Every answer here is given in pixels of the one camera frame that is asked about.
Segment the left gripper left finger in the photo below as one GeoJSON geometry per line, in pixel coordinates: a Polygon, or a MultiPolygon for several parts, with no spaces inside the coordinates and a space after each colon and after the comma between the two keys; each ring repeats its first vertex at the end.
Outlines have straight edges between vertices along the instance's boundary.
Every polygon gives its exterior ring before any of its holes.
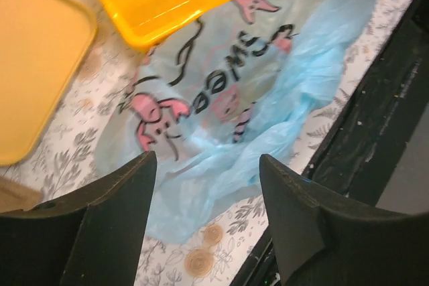
{"type": "Polygon", "coordinates": [[[145,152],[73,192],[3,213],[1,284],[134,284],[156,171],[145,152]]]}

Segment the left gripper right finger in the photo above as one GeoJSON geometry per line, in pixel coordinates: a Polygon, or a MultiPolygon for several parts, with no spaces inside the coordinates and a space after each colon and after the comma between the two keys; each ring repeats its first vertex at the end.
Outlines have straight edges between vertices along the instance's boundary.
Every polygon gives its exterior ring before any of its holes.
{"type": "Polygon", "coordinates": [[[428,215],[346,198],[274,157],[259,176],[283,285],[427,285],[428,215]]]}

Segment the blue plastic grocery bag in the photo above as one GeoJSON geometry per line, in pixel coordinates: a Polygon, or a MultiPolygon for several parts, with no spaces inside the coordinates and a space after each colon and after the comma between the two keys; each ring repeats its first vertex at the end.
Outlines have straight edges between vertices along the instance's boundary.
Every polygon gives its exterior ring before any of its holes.
{"type": "Polygon", "coordinates": [[[157,159],[145,233],[181,243],[261,192],[259,157],[291,155],[339,87],[376,0],[231,0],[154,46],[94,153],[111,173],[157,159]]]}

